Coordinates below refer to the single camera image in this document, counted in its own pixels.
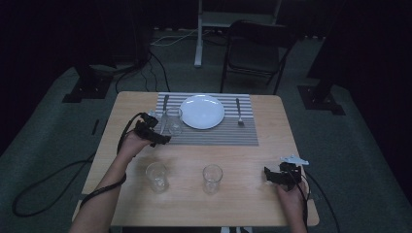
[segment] fork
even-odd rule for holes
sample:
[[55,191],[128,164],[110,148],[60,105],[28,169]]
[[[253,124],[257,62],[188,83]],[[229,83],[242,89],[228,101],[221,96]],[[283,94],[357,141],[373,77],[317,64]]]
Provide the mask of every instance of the fork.
[[239,98],[236,98],[236,105],[237,105],[237,112],[239,113],[239,119],[237,120],[237,124],[240,126],[245,125],[245,123],[242,120],[242,115],[240,114],[240,103],[239,103]]

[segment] white plate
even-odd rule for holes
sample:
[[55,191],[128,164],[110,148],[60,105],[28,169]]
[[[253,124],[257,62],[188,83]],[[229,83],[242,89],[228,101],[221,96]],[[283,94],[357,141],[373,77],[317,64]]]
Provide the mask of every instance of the white plate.
[[182,103],[181,109],[183,122],[197,129],[215,127],[224,117],[221,101],[209,95],[193,95]]

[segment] wooden table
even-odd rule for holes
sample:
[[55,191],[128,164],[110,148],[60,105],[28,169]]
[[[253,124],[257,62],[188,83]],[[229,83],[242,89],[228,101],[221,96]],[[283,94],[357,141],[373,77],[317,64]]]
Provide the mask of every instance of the wooden table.
[[[116,156],[120,134],[137,113],[154,110],[157,93],[121,92],[116,100],[83,193],[91,193]],[[281,156],[298,155],[284,106],[278,96],[251,95],[258,147],[146,147],[127,168],[112,225],[121,226],[278,226],[286,225],[274,186],[263,167],[276,169]],[[155,194],[145,177],[146,167],[163,162],[169,189]],[[223,169],[221,189],[202,190],[202,170],[209,164]],[[309,201],[308,225],[319,222]]]

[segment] knife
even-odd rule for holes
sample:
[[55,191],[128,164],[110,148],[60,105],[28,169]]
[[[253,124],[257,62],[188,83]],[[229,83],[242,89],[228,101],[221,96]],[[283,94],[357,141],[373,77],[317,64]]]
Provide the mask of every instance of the knife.
[[166,122],[167,122],[166,106],[167,106],[168,100],[169,100],[169,95],[165,95],[163,99],[163,114],[161,115],[160,134],[163,133],[164,128],[166,127]]

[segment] empty glass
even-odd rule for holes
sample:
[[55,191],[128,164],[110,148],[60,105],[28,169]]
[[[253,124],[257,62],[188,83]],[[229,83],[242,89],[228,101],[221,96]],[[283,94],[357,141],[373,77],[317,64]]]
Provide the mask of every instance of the empty glass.
[[216,164],[203,169],[203,191],[209,194],[218,192],[223,177],[222,168]]
[[183,131],[182,115],[180,108],[170,108],[166,111],[167,127],[172,136],[177,136]]
[[161,162],[155,162],[146,169],[146,177],[151,182],[151,188],[156,193],[164,192],[169,186],[166,167]]

